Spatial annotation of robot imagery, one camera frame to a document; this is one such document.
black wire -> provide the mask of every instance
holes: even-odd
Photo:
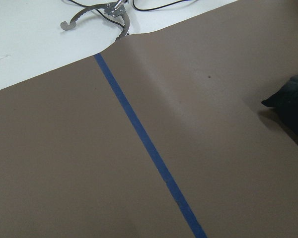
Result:
[[[68,0],[68,1],[71,1],[72,3],[75,3],[76,5],[79,5],[79,6],[82,6],[82,7],[88,7],[88,6],[86,6],[86,5],[80,4],[80,3],[76,2],[76,1],[73,1],[73,0]],[[124,28],[124,26],[123,26],[122,24],[120,24],[120,23],[117,22],[117,21],[113,21],[112,19],[109,19],[109,18],[106,17],[103,13],[101,13],[100,10],[96,9],[96,11],[97,11],[102,17],[104,17],[107,21],[110,21],[110,22],[112,22],[112,23],[115,23],[115,24],[121,26],[122,28]]]
[[[179,1],[175,1],[175,2],[169,3],[167,5],[158,6],[158,7],[149,8],[149,9],[140,9],[140,8],[137,8],[136,5],[135,5],[135,0],[132,0],[132,1],[133,1],[133,7],[134,7],[134,9],[137,10],[137,11],[153,11],[153,10],[158,10],[158,9],[161,9],[161,8],[164,8],[164,7],[167,7],[167,6],[171,6],[171,5],[174,5],[174,4],[183,2],[183,1],[190,1],[190,0],[179,0]]]

white surface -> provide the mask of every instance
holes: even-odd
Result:
[[[236,0],[183,2],[155,12],[138,12],[126,5],[130,34],[156,31]],[[81,0],[91,5],[108,1]],[[137,0],[139,8],[170,0]],[[89,12],[71,31],[60,28],[82,8],[62,0],[0,0],[0,89],[81,60],[114,43],[121,29]]]

blue stripe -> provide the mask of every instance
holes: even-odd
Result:
[[[134,126],[139,138],[143,142],[145,148],[147,149],[152,161],[154,162],[156,168],[158,169],[161,177],[165,181],[170,193],[173,196],[173,199],[178,204],[185,220],[187,221],[188,225],[190,226],[194,236],[196,238],[207,238],[206,234],[204,233],[201,225],[198,223],[195,215],[193,214],[189,204],[185,200],[182,192],[180,191],[178,185],[176,184],[175,180],[173,179],[171,173],[169,172],[167,166],[165,165],[164,161],[162,160],[161,156],[159,155],[157,149],[155,148],[154,144],[150,140],[147,132],[145,131],[143,125],[141,124],[140,120],[138,119],[136,113],[134,112],[133,108],[131,107],[130,103],[128,102],[126,96],[124,95],[123,91],[121,90],[120,86],[118,85],[116,79],[114,78],[113,74],[111,73],[110,69],[108,68],[105,60],[101,56],[101,54],[94,55],[99,67],[103,71],[108,83],[110,84],[112,90],[114,91],[117,99],[119,100],[121,106],[125,110],[130,122]]]

blue line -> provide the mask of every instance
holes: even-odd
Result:
[[[178,204],[178,206],[182,212],[182,215],[184,216],[185,220],[187,221],[194,236],[196,238],[207,238],[201,225],[198,223],[195,215],[193,214],[189,204],[185,200],[178,185],[174,181],[167,166],[165,165],[165,163],[162,160],[161,156],[159,155],[157,149],[155,148],[154,144],[150,140],[146,130],[144,129],[144,127],[141,124],[140,120],[138,119],[136,113],[134,112],[133,108],[131,107],[130,103],[128,102],[126,96],[124,95],[123,91],[121,90],[119,84],[117,83],[116,79],[114,78],[113,74],[111,73],[110,69],[108,68],[105,60],[103,59],[101,54],[96,54],[96,55],[94,55],[94,57],[99,65],[99,67],[103,71],[103,74],[105,75],[112,90],[114,91],[117,99],[119,100],[121,106],[125,110],[125,113],[127,114],[130,122],[134,126],[134,129],[136,130],[138,136],[140,137],[141,141],[143,142],[145,148],[147,149],[147,151],[148,151],[152,161],[154,162],[156,168],[158,169],[161,177],[165,181],[170,193],[173,196],[173,199]]]

curved metal claw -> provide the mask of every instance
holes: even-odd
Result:
[[[95,10],[95,9],[107,9],[108,8],[108,3],[107,4],[96,4],[96,5],[92,5],[92,6],[88,6],[86,8],[84,8],[83,10],[79,11],[70,21],[70,23],[68,24],[66,21],[63,21],[60,26],[64,31],[68,31],[71,30],[73,28],[76,27],[76,21],[85,13],[91,11],[91,10]],[[128,15],[123,12],[121,13],[119,16],[122,17],[123,21],[124,21],[124,28],[121,32],[121,34],[116,38],[116,39],[120,39],[122,37],[125,37],[128,34],[128,30],[129,30],[129,26],[130,26],[130,21],[129,21],[129,17]]]

